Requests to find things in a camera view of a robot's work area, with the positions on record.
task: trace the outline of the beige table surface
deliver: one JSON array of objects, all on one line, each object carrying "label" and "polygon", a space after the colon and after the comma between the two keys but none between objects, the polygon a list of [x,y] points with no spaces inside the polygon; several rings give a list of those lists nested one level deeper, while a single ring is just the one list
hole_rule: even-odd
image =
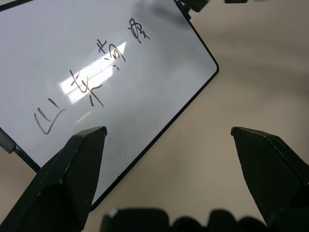
[{"label": "beige table surface", "polygon": [[[232,126],[280,136],[309,163],[309,1],[212,0],[193,25],[220,73],[108,197],[84,231],[115,207],[158,207],[206,224],[214,208],[262,219],[242,176]],[[34,172],[0,148],[0,221]]]}]

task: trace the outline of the gray surface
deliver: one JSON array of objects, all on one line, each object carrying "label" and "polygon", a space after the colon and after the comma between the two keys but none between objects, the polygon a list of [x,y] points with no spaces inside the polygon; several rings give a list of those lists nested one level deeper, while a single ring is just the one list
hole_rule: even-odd
[{"label": "gray surface", "polygon": [[[133,37],[130,18],[151,40]],[[216,72],[172,0],[35,0],[1,12],[0,27],[0,127],[42,166],[73,134],[106,126],[94,201]],[[126,62],[104,60],[96,39]],[[90,87],[103,84],[95,93],[104,107],[70,85],[69,70],[81,71],[78,83],[88,75]],[[48,135],[38,107],[51,121],[65,109]]]}]

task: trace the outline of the whiteboard black frame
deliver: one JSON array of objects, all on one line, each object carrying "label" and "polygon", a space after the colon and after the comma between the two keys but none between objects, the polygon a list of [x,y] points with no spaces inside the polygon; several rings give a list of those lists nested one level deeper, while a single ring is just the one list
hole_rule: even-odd
[{"label": "whiteboard black frame", "polygon": [[[10,8],[19,6],[21,4],[30,2],[33,0],[16,0],[9,2],[7,4],[0,6],[0,12],[8,10]],[[182,112],[193,102],[193,100],[203,91],[203,89],[210,83],[210,81],[213,80],[213,78],[219,73],[219,65],[216,61],[216,59],[213,57],[210,50],[207,48],[206,44],[190,22],[190,20],[185,16],[185,13],[182,11],[182,9],[179,7],[179,4],[176,2],[176,0],[173,0],[181,13],[183,14],[184,18],[189,23],[190,27],[194,31],[194,33],[197,35],[200,42],[203,44],[207,52],[209,53],[210,57],[216,64],[217,70],[216,72],[211,76],[211,78],[197,91],[197,93],[183,106],[183,108],[171,119],[171,121],[168,122],[168,124],[160,131],[160,133],[143,149],[143,151],[130,163],[129,166],[118,176],[118,178],[105,190],[105,192],[92,204],[90,211],[94,210],[103,200],[104,198],[113,190],[114,187],[125,177],[125,175],[133,168],[133,166],[145,155],[145,153],[155,144],[155,142],[162,136],[162,134],[173,124],[173,122],[182,114]],[[29,165],[36,173],[39,171],[40,167],[39,165],[29,156],[27,153],[18,146],[17,143],[16,148],[14,152],[27,164]]]}]

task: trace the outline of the small whiteboard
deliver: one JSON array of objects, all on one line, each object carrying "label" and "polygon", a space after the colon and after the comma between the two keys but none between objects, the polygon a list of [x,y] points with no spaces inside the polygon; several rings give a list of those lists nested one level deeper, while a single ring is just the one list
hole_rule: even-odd
[{"label": "small whiteboard", "polygon": [[93,207],[219,71],[173,0],[33,0],[0,28],[0,127],[28,158],[107,127]]}]

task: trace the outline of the whiteboard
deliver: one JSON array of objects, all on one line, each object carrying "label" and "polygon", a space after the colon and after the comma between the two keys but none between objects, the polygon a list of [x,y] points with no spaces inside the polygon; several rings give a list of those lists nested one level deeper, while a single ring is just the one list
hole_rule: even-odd
[{"label": "whiteboard", "polygon": [[173,0],[34,0],[0,28],[0,127],[33,161],[107,127],[93,203],[218,73]]}]

